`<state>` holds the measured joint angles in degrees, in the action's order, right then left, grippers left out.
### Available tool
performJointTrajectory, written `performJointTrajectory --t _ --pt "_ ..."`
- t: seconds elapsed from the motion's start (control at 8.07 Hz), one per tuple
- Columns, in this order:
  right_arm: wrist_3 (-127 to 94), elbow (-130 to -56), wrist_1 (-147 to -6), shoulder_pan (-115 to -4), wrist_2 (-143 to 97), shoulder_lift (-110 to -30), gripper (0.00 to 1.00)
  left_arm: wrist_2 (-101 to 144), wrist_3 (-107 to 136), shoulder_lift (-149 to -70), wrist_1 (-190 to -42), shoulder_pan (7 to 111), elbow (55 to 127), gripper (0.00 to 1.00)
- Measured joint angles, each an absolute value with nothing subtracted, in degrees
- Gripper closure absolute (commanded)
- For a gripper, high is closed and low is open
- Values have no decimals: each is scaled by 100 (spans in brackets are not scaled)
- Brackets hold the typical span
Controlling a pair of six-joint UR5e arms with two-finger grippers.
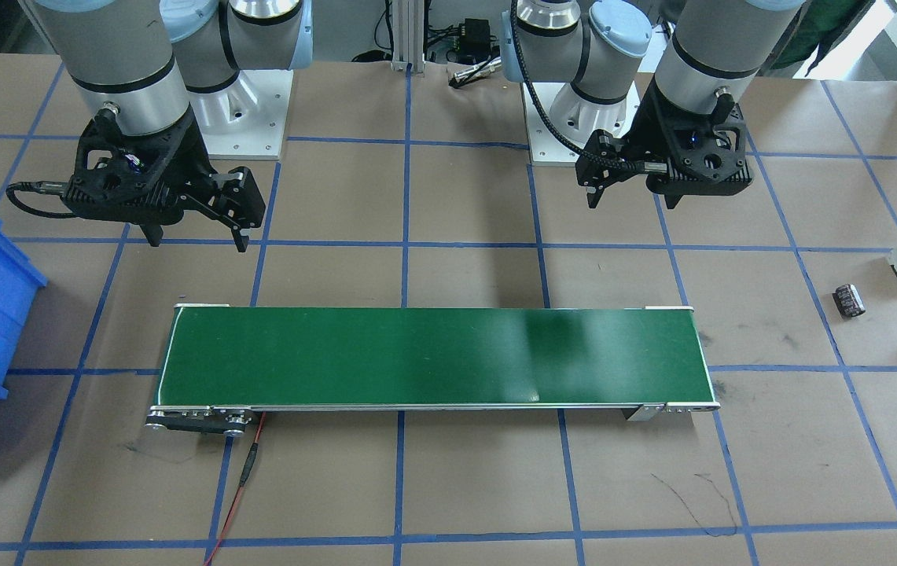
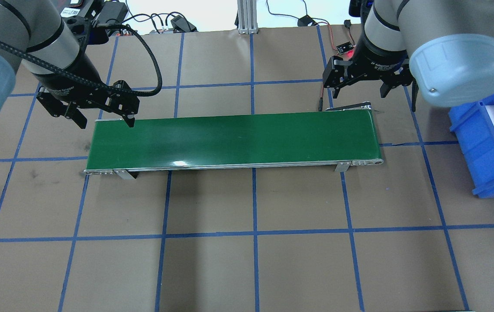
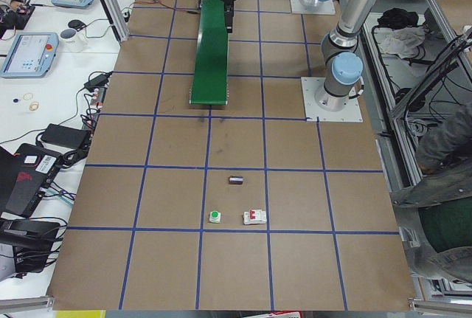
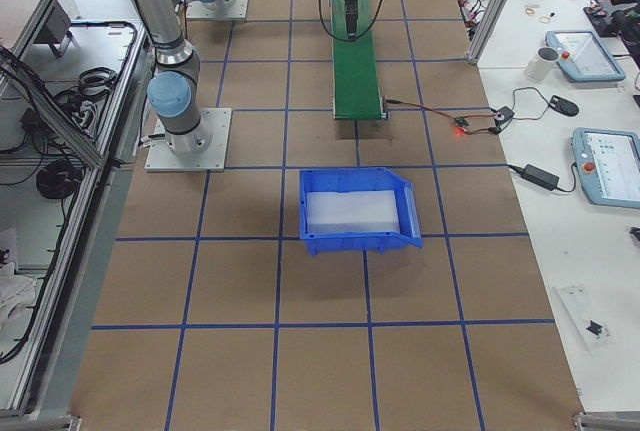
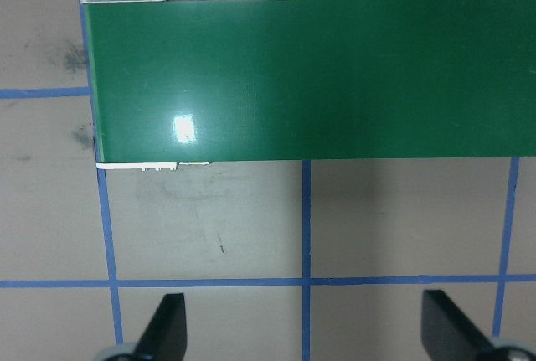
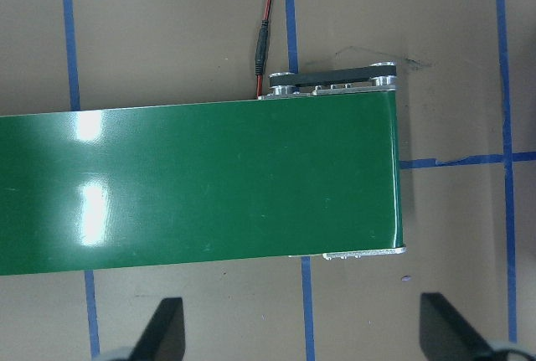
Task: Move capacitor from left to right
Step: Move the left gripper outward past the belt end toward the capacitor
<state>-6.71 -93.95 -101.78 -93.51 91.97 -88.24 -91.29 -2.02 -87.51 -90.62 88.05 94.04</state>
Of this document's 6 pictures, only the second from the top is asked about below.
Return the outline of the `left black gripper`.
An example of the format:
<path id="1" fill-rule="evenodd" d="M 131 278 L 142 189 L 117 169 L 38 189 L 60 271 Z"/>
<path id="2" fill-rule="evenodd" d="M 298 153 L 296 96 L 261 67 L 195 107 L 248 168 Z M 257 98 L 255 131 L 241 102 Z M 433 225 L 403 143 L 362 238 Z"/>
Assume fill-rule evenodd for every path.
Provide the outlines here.
<path id="1" fill-rule="evenodd" d="M 128 127 L 135 125 L 135 114 L 139 111 L 136 95 L 126 94 L 130 90 L 125 81 L 116 81 L 117 92 L 107 91 L 73 81 L 59 73 L 37 74 L 41 83 L 37 99 L 53 117 L 72 120 L 81 130 L 86 129 L 87 118 L 79 109 L 100 109 L 122 116 Z"/>

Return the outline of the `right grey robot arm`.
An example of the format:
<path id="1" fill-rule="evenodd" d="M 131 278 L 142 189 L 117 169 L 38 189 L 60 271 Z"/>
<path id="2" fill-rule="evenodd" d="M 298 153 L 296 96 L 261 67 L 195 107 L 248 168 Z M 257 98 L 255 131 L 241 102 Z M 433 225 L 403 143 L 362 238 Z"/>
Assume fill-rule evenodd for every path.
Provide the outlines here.
<path id="1" fill-rule="evenodd" d="M 323 87 L 382 82 L 453 107 L 494 94 L 494 0 L 352 0 L 362 31 L 348 60 L 330 57 Z"/>

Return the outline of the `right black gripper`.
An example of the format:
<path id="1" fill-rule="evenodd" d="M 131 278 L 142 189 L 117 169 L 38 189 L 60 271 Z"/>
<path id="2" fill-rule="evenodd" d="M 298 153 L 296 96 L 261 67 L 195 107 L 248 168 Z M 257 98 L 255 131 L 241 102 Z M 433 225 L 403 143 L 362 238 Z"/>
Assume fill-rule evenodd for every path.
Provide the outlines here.
<path id="1" fill-rule="evenodd" d="M 415 82 L 406 51 L 386 51 L 372 47 L 365 42 L 358 44 L 348 60 L 333 55 L 323 72 L 323 87 L 334 89 L 333 99 L 340 90 L 359 81 L 382 81 L 380 97 L 385 98 L 399 86 L 409 86 Z"/>

